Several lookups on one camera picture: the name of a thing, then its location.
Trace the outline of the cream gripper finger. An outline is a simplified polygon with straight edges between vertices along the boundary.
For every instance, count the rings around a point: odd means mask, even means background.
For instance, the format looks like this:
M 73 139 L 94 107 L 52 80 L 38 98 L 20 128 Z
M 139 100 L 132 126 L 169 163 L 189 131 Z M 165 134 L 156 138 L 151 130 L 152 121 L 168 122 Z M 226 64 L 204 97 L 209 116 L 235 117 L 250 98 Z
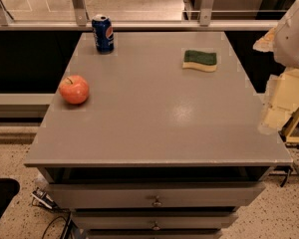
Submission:
M 258 52 L 274 52 L 274 38 L 275 38 L 275 32 L 276 28 L 271 28 L 264 36 L 262 36 L 260 39 L 258 39 L 253 44 L 253 49 Z
M 269 77 L 263 97 L 258 130 L 272 134 L 280 130 L 299 109 L 299 69 L 287 68 Z

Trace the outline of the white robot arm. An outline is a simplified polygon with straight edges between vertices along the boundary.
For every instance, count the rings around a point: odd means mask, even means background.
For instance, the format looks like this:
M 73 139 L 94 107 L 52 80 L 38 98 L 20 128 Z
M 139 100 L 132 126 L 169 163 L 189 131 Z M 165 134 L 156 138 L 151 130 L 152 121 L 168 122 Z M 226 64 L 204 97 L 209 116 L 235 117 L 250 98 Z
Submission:
M 277 26 L 253 44 L 259 52 L 272 52 L 274 61 L 285 67 L 279 77 L 269 77 L 258 130 L 271 134 L 280 130 L 299 109 L 299 0 Z

